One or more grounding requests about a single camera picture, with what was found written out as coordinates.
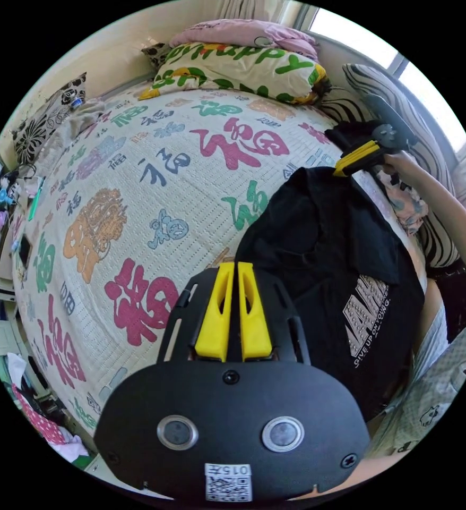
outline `plaid fabric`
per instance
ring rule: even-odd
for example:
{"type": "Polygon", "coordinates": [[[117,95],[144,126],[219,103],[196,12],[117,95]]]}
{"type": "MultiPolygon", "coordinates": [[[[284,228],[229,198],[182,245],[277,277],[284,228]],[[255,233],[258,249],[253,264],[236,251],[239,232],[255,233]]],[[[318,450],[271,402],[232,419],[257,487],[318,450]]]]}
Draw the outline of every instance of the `plaid fabric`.
{"type": "Polygon", "coordinates": [[[382,421],[369,457],[411,450],[447,411],[466,380],[466,328],[407,388],[397,408],[382,421]]]}

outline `bed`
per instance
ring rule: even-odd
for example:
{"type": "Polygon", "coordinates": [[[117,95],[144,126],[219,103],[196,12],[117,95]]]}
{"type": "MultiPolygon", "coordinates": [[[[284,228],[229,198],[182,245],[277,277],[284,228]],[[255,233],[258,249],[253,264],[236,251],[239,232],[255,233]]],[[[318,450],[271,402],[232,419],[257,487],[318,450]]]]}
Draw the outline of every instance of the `bed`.
{"type": "MultiPolygon", "coordinates": [[[[312,106],[237,90],[146,83],[108,99],[46,176],[31,221],[17,208],[14,255],[26,334],[49,384],[93,436],[113,389],[156,360],[189,278],[232,260],[243,232],[300,166],[331,166],[336,124],[312,106]]],[[[355,179],[405,243],[426,286],[424,254],[374,178],[355,179]]]]}

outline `hand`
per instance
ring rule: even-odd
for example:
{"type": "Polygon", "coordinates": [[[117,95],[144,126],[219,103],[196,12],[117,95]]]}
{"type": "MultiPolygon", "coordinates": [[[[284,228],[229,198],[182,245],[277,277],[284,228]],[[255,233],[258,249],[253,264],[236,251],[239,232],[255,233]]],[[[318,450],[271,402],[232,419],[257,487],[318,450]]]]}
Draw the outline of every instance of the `hand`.
{"type": "Polygon", "coordinates": [[[427,173],[417,164],[413,156],[404,151],[397,154],[385,154],[384,159],[385,165],[383,166],[383,171],[389,175],[398,173],[400,179],[412,188],[415,187],[419,176],[423,172],[427,173]]]}

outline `yellow clamp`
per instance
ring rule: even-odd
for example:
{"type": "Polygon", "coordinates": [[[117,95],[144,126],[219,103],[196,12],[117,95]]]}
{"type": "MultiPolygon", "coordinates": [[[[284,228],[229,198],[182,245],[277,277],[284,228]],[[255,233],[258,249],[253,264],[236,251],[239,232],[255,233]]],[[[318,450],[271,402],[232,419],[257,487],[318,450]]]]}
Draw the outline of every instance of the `yellow clamp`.
{"type": "MultiPolygon", "coordinates": [[[[234,262],[225,262],[219,266],[195,345],[196,354],[202,358],[216,359],[223,363],[226,361],[234,276],[234,262]]],[[[238,290],[242,360],[268,358],[272,354],[272,342],[253,265],[250,263],[238,263],[238,290]]]]}
{"type": "Polygon", "coordinates": [[[374,140],[370,140],[358,149],[355,149],[353,152],[350,152],[349,154],[346,154],[345,157],[341,158],[335,164],[335,171],[333,175],[335,177],[347,177],[347,175],[344,173],[345,168],[352,165],[356,161],[369,156],[369,154],[372,154],[379,149],[379,145],[374,140]]]}

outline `orange lion print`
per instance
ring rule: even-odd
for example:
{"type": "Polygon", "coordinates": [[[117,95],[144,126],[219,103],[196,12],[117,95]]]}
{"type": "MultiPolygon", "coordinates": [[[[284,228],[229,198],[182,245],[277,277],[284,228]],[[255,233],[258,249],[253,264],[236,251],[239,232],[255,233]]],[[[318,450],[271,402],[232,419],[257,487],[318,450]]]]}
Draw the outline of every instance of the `orange lion print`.
{"type": "Polygon", "coordinates": [[[289,108],[278,105],[266,99],[256,99],[247,105],[248,108],[255,112],[266,113],[279,121],[285,121],[288,117],[295,117],[295,113],[289,108]]]}
{"type": "Polygon", "coordinates": [[[33,234],[31,236],[31,242],[35,242],[38,239],[38,234],[40,234],[40,220],[37,221],[35,228],[33,230],[33,234]]]}
{"type": "Polygon", "coordinates": [[[44,225],[42,228],[46,228],[46,225],[49,225],[49,223],[51,223],[52,218],[53,218],[53,212],[49,211],[49,214],[46,216],[46,219],[44,220],[44,225]]]}
{"type": "Polygon", "coordinates": [[[79,211],[68,228],[63,245],[67,259],[77,258],[77,272],[91,282],[95,266],[108,255],[111,241],[120,239],[127,223],[118,189],[103,188],[79,211]]]}
{"type": "Polygon", "coordinates": [[[219,255],[214,259],[213,262],[207,265],[206,269],[210,269],[211,267],[219,267],[223,262],[235,262],[235,257],[228,256],[229,248],[224,248],[219,255]]]}

